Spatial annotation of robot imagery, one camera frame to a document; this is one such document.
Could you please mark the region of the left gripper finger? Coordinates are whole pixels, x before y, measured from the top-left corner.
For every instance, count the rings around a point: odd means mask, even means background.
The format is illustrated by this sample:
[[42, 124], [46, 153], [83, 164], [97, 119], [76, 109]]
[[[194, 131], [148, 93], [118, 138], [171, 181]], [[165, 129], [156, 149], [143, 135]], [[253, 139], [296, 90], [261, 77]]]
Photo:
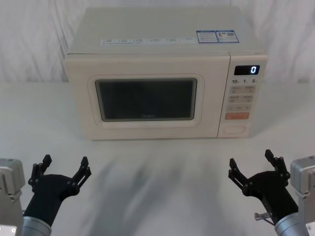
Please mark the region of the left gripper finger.
[[86, 156], [82, 158], [81, 165], [76, 174], [67, 183], [67, 195], [75, 196], [80, 192], [80, 188], [86, 180], [92, 175], [89, 167], [89, 161]]
[[49, 154], [47, 154], [44, 156], [41, 163], [33, 164], [31, 177], [28, 180], [28, 184], [31, 187], [34, 187], [39, 182], [39, 179], [44, 175], [47, 168], [50, 166], [51, 162], [52, 162], [52, 158]]

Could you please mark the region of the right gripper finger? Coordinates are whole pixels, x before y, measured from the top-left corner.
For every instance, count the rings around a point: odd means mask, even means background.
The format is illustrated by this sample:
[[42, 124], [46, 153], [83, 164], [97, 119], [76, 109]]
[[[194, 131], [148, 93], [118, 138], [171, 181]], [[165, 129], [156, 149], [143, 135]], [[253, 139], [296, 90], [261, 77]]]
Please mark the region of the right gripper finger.
[[229, 167], [228, 177], [242, 190], [243, 195], [253, 196], [253, 182], [240, 172], [233, 158], [229, 160]]
[[290, 179], [290, 173], [287, 171], [284, 158], [275, 157], [270, 149], [267, 149], [265, 151], [265, 158], [274, 167], [275, 172], [280, 177], [280, 179], [284, 182], [284, 184], [288, 184], [288, 180]]

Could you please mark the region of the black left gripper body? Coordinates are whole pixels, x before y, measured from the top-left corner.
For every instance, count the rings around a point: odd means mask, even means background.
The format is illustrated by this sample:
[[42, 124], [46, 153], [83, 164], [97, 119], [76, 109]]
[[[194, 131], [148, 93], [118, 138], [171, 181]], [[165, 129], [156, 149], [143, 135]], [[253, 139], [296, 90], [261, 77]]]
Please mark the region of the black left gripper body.
[[41, 221], [54, 221], [62, 202], [72, 196], [72, 178], [63, 175], [42, 175], [30, 178], [33, 197], [25, 212], [25, 217]]

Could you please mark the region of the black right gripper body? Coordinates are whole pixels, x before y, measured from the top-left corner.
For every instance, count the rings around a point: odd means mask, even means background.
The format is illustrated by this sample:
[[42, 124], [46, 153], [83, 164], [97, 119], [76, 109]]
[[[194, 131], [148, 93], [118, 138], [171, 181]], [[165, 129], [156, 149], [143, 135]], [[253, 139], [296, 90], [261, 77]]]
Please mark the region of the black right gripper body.
[[286, 187], [290, 173], [265, 171], [249, 178], [249, 196], [258, 198], [272, 218], [284, 218], [298, 212], [298, 206]]

